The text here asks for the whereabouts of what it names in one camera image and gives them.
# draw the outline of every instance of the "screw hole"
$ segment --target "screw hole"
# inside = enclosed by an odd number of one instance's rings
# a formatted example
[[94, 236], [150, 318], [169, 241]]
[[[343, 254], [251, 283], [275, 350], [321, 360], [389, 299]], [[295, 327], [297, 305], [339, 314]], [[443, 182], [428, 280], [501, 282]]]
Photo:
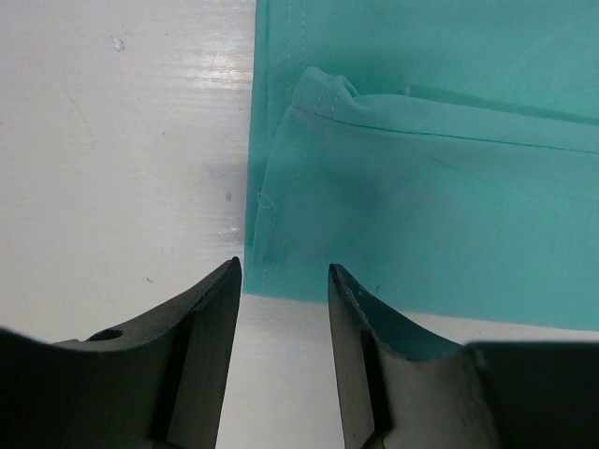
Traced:
[[94, 334], [88, 341], [104, 341], [104, 340], [114, 340], [118, 339], [123, 335], [122, 330], [118, 329], [106, 329], [100, 330], [96, 334]]

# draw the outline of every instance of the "teal cloth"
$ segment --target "teal cloth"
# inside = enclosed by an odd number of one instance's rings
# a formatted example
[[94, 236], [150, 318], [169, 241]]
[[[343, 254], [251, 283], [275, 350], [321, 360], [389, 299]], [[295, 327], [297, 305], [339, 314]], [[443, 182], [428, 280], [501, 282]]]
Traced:
[[258, 0], [245, 290], [324, 301], [334, 262], [403, 311], [599, 328], [598, 23]]

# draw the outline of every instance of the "white table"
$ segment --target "white table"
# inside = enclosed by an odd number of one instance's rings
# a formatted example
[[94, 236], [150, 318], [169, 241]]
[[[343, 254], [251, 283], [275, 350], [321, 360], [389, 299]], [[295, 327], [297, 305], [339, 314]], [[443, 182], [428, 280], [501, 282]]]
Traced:
[[[0, 324], [85, 339], [242, 254], [253, 1], [0, 3]], [[596, 333], [427, 315], [472, 338]], [[242, 299], [218, 447], [343, 447], [324, 304]]]

